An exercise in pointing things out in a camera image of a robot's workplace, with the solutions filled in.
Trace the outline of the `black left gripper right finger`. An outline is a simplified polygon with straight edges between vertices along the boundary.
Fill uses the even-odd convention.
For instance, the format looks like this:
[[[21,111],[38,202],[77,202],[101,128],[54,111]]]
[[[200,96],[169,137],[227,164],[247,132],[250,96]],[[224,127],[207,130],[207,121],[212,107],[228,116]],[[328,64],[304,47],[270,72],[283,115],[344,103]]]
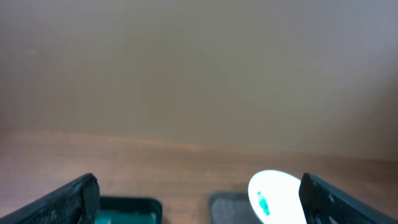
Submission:
[[[299,198],[308,224],[397,224],[396,219],[310,173],[302,176]]]

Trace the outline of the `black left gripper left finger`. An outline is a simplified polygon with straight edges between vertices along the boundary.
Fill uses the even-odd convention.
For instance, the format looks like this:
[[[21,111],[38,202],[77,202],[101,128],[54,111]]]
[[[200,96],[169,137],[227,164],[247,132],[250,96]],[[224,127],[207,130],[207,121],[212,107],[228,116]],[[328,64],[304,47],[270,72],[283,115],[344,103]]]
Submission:
[[[100,187],[85,174],[1,218],[4,224],[92,224],[100,208]]]

